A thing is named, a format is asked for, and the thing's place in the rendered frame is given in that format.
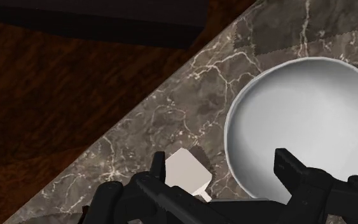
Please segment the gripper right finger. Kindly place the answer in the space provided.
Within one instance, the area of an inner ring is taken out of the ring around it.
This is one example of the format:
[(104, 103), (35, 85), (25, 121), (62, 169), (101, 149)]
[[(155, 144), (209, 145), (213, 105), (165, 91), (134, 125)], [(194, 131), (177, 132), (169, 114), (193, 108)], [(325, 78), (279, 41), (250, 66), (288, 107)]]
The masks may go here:
[(328, 215), (358, 224), (358, 175), (340, 181), (305, 166), (285, 148), (275, 150), (273, 171), (291, 194), (276, 224), (324, 224)]

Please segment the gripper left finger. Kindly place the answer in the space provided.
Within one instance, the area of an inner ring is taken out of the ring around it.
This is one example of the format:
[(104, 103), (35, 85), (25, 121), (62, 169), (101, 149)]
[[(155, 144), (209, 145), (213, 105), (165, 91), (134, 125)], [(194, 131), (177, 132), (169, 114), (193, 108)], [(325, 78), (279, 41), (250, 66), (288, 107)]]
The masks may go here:
[(178, 186), (165, 184), (165, 153), (157, 151), (149, 171), (134, 174), (127, 185), (100, 184), (78, 224), (228, 224), (228, 219)]

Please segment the white bowl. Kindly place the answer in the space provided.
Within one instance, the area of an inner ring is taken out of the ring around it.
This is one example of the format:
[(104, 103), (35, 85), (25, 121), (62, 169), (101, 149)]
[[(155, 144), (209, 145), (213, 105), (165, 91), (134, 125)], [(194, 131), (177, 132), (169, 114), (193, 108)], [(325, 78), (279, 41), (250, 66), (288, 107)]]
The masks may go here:
[(273, 171), (277, 148), (336, 179), (358, 175), (358, 68), (305, 57), (241, 89), (225, 121), (228, 166), (249, 196), (286, 203), (290, 193)]

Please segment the dark cabinet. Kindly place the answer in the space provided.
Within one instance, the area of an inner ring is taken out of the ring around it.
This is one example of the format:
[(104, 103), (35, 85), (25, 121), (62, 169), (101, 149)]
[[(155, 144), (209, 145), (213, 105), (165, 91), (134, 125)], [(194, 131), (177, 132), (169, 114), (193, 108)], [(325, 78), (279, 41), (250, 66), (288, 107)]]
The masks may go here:
[(0, 22), (68, 38), (185, 49), (209, 0), (0, 0)]

